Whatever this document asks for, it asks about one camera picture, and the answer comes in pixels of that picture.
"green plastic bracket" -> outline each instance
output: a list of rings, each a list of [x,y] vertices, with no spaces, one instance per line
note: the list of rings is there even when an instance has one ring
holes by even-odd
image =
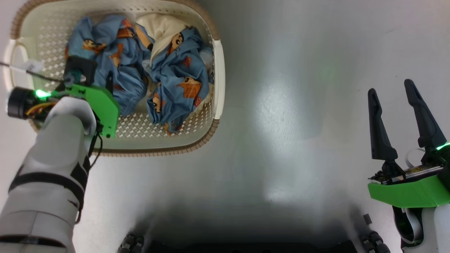
[[[398,208],[432,208],[450,203],[450,192],[437,176],[397,184],[368,185],[370,197]]]
[[[71,96],[86,99],[103,125],[103,131],[100,135],[107,138],[114,138],[116,136],[120,106],[107,89],[97,86],[87,87],[74,84],[66,87],[66,91]]]

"yellow wire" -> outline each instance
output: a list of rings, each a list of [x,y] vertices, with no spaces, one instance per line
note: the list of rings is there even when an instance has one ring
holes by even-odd
[[[51,105],[55,105],[56,103],[43,103],[43,104],[38,104],[38,105],[35,105],[35,106],[33,106],[33,107],[31,107],[25,114],[27,115],[27,116],[29,116],[31,113],[33,113],[33,112],[35,112],[36,110],[38,110],[38,109],[40,109],[40,108],[46,108],[46,107],[49,107],[49,106],[51,106]]]

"beige plastic basket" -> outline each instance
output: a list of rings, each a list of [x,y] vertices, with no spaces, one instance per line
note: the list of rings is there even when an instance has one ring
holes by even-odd
[[[6,48],[7,63],[21,65],[28,59],[45,61],[42,73],[62,78],[64,49],[75,24],[84,16],[94,20],[107,14],[123,14],[134,21],[148,13],[170,14],[193,24],[214,51],[214,94],[201,113],[188,119],[177,134],[169,135],[151,123],[146,111],[120,117],[116,138],[103,139],[106,156],[160,156],[182,154],[206,144],[216,132],[225,100],[225,61],[219,32],[200,5],[192,0],[30,0],[16,14],[11,40]],[[9,89],[22,86],[53,90],[55,83],[4,69]]]

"gray tabletop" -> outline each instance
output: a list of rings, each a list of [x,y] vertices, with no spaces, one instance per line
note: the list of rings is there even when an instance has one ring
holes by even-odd
[[[450,133],[450,5],[199,2],[216,21],[225,51],[219,128],[189,154],[100,158],[74,232],[77,251],[114,252],[130,230],[174,246],[263,241],[327,247],[357,239],[368,213],[371,228],[400,252],[391,207],[370,199],[367,190],[367,178],[383,163],[370,159],[367,91],[378,92],[401,166],[419,136],[406,78]],[[6,22],[12,19],[11,11],[0,12]],[[4,87],[0,91],[5,97]],[[26,122],[0,117],[7,140],[0,142],[4,201],[35,135]],[[411,161],[418,163],[420,153]]]

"green led light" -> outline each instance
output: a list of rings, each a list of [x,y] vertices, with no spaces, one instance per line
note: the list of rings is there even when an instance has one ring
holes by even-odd
[[[450,142],[449,142],[449,143],[446,143],[446,144],[444,144],[444,145],[442,145],[442,146],[440,146],[440,147],[437,147],[436,149],[437,149],[437,150],[441,150],[443,147],[448,146],[448,145],[450,145]]]
[[[40,98],[40,99],[42,99],[42,98],[48,98],[48,97],[50,97],[50,96],[52,95],[51,93],[45,92],[45,91],[43,91],[43,90],[36,90],[36,91],[34,92],[34,94],[36,95],[36,97],[38,97],[38,98]]]

